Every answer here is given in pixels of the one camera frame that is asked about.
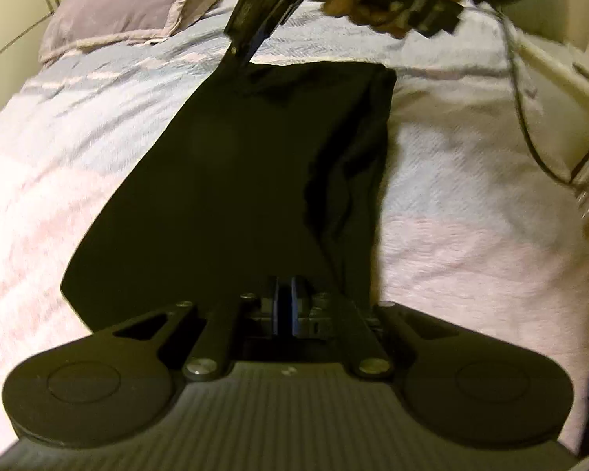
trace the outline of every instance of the ribbed gray surface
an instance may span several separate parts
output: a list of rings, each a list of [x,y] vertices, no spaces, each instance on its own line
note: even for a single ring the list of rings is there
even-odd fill
[[[383,383],[342,366],[237,363],[226,378],[194,383],[139,436],[98,450],[20,441],[0,471],[565,471],[556,443],[479,451],[443,440],[403,410]]]

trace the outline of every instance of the bed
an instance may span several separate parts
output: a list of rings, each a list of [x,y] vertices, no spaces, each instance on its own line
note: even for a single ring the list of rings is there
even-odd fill
[[[236,1],[219,0],[166,40],[67,51],[1,111],[0,391],[22,360],[89,334],[61,294],[66,266],[106,201],[215,69]],[[576,451],[589,380],[589,244],[575,196],[526,149],[498,24],[466,12],[454,37],[397,41],[305,2],[254,58],[321,60],[397,71],[375,299],[557,361],[575,386],[560,441]],[[533,136],[545,143],[536,89],[522,78]],[[548,159],[559,168],[557,157]],[[15,440],[0,402],[0,454]]]

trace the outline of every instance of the cable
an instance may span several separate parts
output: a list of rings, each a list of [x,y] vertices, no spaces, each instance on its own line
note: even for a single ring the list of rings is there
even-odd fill
[[[563,186],[567,186],[568,188],[577,190],[579,192],[586,192],[589,193],[589,184],[577,184],[566,179],[562,179],[559,177],[547,164],[543,158],[541,158],[541,154],[536,149],[534,142],[530,136],[530,132],[528,130],[528,121],[526,120],[526,112],[523,106],[523,97],[521,95],[521,90],[519,88],[519,71],[517,69],[517,64],[515,62],[515,49],[514,49],[514,41],[510,33],[510,28],[508,24],[508,19],[499,10],[487,10],[487,9],[478,9],[478,8],[467,8],[466,10],[471,10],[474,12],[480,12],[487,15],[490,15],[497,19],[500,22],[503,34],[504,34],[504,47],[506,49],[506,60],[509,66],[509,73],[510,73],[510,81],[512,83],[512,90],[514,96],[514,103],[515,103],[515,110],[517,112],[517,118],[519,120],[519,127],[521,128],[521,133],[523,134],[524,140],[526,142],[526,146],[530,152],[530,155],[534,159],[535,163],[543,170],[543,172],[550,177],[554,182],[561,184]]]

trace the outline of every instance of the black device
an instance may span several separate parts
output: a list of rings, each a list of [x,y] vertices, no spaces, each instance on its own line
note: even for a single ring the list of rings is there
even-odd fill
[[[287,21],[303,0],[239,0],[225,33],[231,45],[222,64],[243,66],[280,24]],[[453,33],[463,10],[449,0],[362,0],[363,4],[391,12],[406,27],[426,37],[440,31]]]
[[[547,357],[272,277],[18,365],[0,471],[565,471],[572,400]]]

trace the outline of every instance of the black trousers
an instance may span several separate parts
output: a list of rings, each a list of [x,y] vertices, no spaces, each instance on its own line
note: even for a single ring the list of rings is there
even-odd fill
[[[305,276],[367,305],[394,71],[217,71],[109,200],[61,289],[93,331]]]

